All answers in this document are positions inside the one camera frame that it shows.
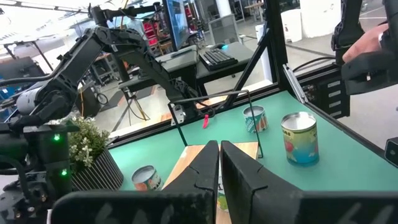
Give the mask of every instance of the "wire frame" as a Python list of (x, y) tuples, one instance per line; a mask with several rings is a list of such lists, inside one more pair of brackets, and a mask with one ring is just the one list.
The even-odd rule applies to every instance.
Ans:
[[(189, 99), (184, 99), (184, 100), (177, 100), (177, 101), (173, 101), (167, 104), (167, 106), (169, 107), (170, 113), (175, 121), (175, 125), (178, 129), (178, 132), (180, 133), (180, 137), (182, 139), (182, 142), (184, 143), (185, 147), (188, 146), (187, 144), (187, 140), (185, 139), (185, 136), (182, 133), (182, 129), (181, 129), (181, 125), (179, 124), (177, 117), (175, 115), (175, 113), (173, 112), (173, 108), (172, 108), (172, 104), (177, 105), (177, 104), (181, 104), (181, 103), (189, 103), (189, 102), (194, 102), (194, 101), (201, 101), (201, 100), (207, 100), (209, 98), (212, 97), (217, 97), (217, 96), (229, 96), (229, 95), (237, 95), (240, 93), (246, 93), (249, 99), (249, 105), (250, 105), (250, 111), (251, 111), (251, 116), (253, 121), (255, 121), (254, 119), (254, 112), (253, 112), (253, 105), (251, 102), (251, 98), (250, 98), (250, 92), (249, 90), (241, 90), (241, 91), (230, 91), (227, 93), (218, 93), (218, 94), (213, 94), (213, 95), (208, 95), (208, 96), (200, 96), (200, 97), (195, 97), (195, 98), (189, 98)], [(257, 128), (254, 128), (254, 132), (256, 133), (256, 137), (257, 137), (257, 141), (258, 141), (258, 146), (260, 148), (260, 154), (258, 155), (258, 158), (263, 158), (264, 154), (262, 152), (262, 147), (261, 147), (261, 142), (260, 142), (260, 137), (259, 137), (259, 133), (257, 131)]]

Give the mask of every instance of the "green table surface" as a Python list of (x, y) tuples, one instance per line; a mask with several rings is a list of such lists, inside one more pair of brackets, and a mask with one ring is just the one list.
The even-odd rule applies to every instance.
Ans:
[[(269, 122), (268, 129), (259, 133), (264, 158), (257, 160), (279, 177), (302, 190), (398, 190), (397, 168), (286, 91), (257, 100), (253, 105), (265, 108)], [(245, 129), (243, 109), (247, 106), (216, 114), (206, 129), (202, 128), (203, 121), (183, 126), (188, 144), (206, 144), (210, 140), (256, 141), (256, 135)], [(293, 166), (286, 159), (280, 122), (283, 116), (298, 111), (312, 113), (317, 119), (320, 161), (311, 167)], [(131, 175), (145, 165), (153, 165), (166, 181), (183, 150), (177, 129), (112, 149), (110, 152), (124, 175), (121, 190), (134, 190)]]

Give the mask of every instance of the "ceiling light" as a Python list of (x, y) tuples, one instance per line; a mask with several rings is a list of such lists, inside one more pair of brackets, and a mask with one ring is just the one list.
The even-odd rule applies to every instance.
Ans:
[(34, 3), (28, 3), (28, 2), (22, 2), (22, 6), (27, 6), (27, 7), (40, 7), (44, 9), (54, 9), (54, 6), (46, 6), (42, 4), (34, 4)]
[(9, 5), (13, 5), (16, 4), (16, 1), (10, 1), (10, 0), (0, 0), (0, 4), (9, 4)]

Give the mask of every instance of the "tin can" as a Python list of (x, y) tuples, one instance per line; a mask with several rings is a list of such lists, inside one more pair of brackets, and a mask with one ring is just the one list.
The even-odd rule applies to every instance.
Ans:
[(133, 173), (131, 180), (136, 189), (140, 191), (162, 190), (162, 179), (153, 166), (139, 168)]
[(257, 128), (258, 132), (261, 132), (268, 128), (268, 121), (266, 111), (262, 106), (253, 106), (254, 120), (250, 107), (243, 110), (243, 116), (246, 122), (246, 130), (250, 133), (254, 133), (254, 128)]
[(319, 161), (317, 121), (307, 112), (282, 118), (287, 160), (293, 165), (312, 166)]

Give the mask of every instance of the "monitor screen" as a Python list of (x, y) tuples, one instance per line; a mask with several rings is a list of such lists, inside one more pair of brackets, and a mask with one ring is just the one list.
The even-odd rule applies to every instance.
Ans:
[(173, 49), (177, 51), (190, 34), (183, 0), (164, 0), (164, 8), (168, 15)]

